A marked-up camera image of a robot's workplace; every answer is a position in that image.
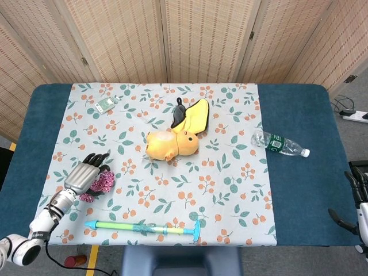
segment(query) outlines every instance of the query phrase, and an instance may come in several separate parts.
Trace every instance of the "plush toy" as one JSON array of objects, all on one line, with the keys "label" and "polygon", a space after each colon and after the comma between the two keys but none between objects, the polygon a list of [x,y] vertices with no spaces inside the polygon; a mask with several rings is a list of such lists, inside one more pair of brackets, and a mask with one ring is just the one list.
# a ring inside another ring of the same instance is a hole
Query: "plush toy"
[{"label": "plush toy", "polygon": [[208,101],[201,99],[187,109],[182,105],[181,98],[177,99],[177,103],[172,132],[159,131],[147,135],[145,151],[151,158],[169,161],[177,155],[194,154],[198,149],[196,134],[208,127]]}]

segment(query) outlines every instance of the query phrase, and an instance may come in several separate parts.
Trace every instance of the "robotic finger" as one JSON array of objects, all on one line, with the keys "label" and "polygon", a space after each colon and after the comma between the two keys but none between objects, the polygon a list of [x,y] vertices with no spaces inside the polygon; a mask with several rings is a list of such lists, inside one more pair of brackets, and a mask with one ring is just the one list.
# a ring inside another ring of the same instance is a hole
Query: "robotic finger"
[{"label": "robotic finger", "polygon": [[102,165],[100,168],[99,168],[99,173],[103,172],[103,171],[110,171],[110,167],[109,165]]},{"label": "robotic finger", "polygon": [[99,167],[99,165],[102,164],[102,162],[105,160],[106,157],[108,157],[110,154],[103,154],[97,158],[97,160],[92,164],[95,167]]},{"label": "robotic finger", "polygon": [[352,174],[361,185],[364,202],[368,202],[368,177],[357,167],[351,168]]},{"label": "robotic finger", "polygon": [[83,163],[84,164],[87,164],[91,159],[92,157],[95,155],[95,153],[93,152],[92,154],[88,154],[87,157],[83,160]]},{"label": "robotic finger", "polygon": [[354,176],[350,172],[345,171],[345,176],[350,182],[352,196],[355,202],[355,207],[359,209],[361,203],[365,202],[364,195],[361,191],[361,184],[354,178]]},{"label": "robotic finger", "polygon": [[335,210],[328,208],[328,214],[334,220],[334,222],[337,223],[338,226],[348,230],[355,235],[359,235],[359,228],[352,223],[344,221],[342,218],[339,217]]},{"label": "robotic finger", "polygon": [[96,154],[95,156],[93,156],[93,158],[88,162],[89,165],[93,166],[93,163],[96,162],[98,160],[98,158],[100,158],[102,156],[102,154]]}]

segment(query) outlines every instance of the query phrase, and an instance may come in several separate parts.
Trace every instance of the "bottle cap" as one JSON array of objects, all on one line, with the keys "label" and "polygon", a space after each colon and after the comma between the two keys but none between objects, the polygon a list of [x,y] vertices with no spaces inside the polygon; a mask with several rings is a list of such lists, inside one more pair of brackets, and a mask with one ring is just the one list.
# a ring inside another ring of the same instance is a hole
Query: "bottle cap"
[{"label": "bottle cap", "polygon": [[111,100],[114,102],[114,104],[118,104],[120,99],[115,95],[115,97],[111,98]]},{"label": "bottle cap", "polygon": [[303,157],[308,157],[308,156],[309,156],[309,154],[310,154],[310,150],[309,150],[309,149],[307,149],[307,148],[305,148],[305,149],[304,149],[304,153],[302,154],[302,156],[303,156]]}]

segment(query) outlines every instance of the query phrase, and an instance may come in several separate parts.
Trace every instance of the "power strip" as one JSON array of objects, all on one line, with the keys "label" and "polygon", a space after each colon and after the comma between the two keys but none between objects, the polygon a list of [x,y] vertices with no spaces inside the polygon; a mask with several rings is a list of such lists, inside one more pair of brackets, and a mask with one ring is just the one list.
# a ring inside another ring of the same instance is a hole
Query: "power strip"
[{"label": "power strip", "polygon": [[363,119],[363,116],[367,114],[367,112],[364,111],[357,111],[354,114],[350,116],[343,116],[343,119],[350,120],[350,121],[356,121],[356,122],[366,122],[368,123],[367,119]]}]

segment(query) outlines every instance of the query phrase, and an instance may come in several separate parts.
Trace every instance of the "woven bamboo panel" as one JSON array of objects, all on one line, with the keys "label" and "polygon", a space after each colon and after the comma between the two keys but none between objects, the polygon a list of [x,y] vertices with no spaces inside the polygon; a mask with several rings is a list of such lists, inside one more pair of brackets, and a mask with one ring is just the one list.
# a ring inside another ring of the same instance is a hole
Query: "woven bamboo panel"
[{"label": "woven bamboo panel", "polygon": [[105,82],[166,81],[155,0],[64,0]]},{"label": "woven bamboo panel", "polygon": [[257,0],[165,0],[171,82],[234,81]]},{"label": "woven bamboo panel", "polygon": [[316,83],[331,90],[368,59],[368,3],[337,1],[297,59],[287,82]]},{"label": "woven bamboo panel", "polygon": [[264,1],[239,82],[281,83],[331,0]]},{"label": "woven bamboo panel", "polygon": [[0,9],[59,82],[92,81],[67,41],[68,34],[59,28],[45,1],[48,0],[0,1]]},{"label": "woven bamboo panel", "polygon": [[47,83],[22,46],[0,23],[0,133],[18,139],[30,95],[36,86]]}]

